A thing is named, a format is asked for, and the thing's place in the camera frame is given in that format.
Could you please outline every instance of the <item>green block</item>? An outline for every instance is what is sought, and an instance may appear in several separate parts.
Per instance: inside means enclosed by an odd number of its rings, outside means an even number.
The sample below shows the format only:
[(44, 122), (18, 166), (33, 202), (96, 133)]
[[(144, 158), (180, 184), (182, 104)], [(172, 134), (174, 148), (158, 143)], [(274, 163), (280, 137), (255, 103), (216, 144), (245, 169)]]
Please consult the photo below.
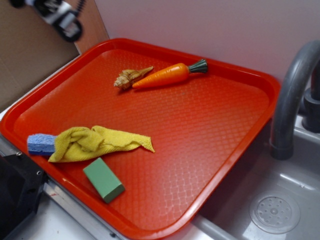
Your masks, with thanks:
[(125, 190), (101, 157), (85, 167), (83, 171), (107, 204)]

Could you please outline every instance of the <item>faucet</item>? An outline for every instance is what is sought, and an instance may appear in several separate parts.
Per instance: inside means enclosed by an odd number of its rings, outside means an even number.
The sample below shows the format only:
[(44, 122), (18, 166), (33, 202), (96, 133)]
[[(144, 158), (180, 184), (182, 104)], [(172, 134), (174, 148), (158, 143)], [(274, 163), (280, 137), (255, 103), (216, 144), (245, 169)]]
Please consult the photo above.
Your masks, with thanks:
[[(311, 87), (305, 91), (310, 78)], [(293, 135), (300, 105), (304, 109), (302, 126), (320, 133), (320, 40), (308, 42), (299, 50), (284, 77), (269, 140), (274, 159), (286, 160), (294, 154)]]

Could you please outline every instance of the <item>orange carrot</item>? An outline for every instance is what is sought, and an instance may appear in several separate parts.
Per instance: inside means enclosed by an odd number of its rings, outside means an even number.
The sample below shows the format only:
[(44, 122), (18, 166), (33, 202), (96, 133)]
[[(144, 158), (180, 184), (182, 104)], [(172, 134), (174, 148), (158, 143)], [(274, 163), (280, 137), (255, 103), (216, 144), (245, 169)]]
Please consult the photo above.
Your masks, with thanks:
[(191, 73), (206, 73), (207, 71), (208, 65), (204, 59), (190, 66), (178, 63), (137, 81), (132, 87), (134, 89), (142, 89), (174, 84), (186, 80)]

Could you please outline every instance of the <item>sink basin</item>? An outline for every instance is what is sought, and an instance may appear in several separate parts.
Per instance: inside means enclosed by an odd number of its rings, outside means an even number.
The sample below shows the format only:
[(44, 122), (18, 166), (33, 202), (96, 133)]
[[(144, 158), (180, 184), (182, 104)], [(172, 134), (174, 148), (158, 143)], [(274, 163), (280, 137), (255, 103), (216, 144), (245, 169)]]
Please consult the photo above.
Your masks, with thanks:
[(226, 233), (212, 238), (319, 239), (320, 136), (296, 127), (293, 157), (276, 160), (270, 130), (267, 124), (201, 208)]

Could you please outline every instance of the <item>drain strainer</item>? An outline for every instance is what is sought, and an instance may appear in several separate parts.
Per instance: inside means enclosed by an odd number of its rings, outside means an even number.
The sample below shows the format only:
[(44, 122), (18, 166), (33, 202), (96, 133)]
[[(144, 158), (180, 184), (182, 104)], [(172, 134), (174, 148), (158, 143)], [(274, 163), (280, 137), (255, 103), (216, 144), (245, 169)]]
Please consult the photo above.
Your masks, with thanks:
[(268, 191), (257, 195), (250, 205), (254, 224), (270, 234), (284, 234), (294, 229), (300, 220), (296, 201), (281, 192)]

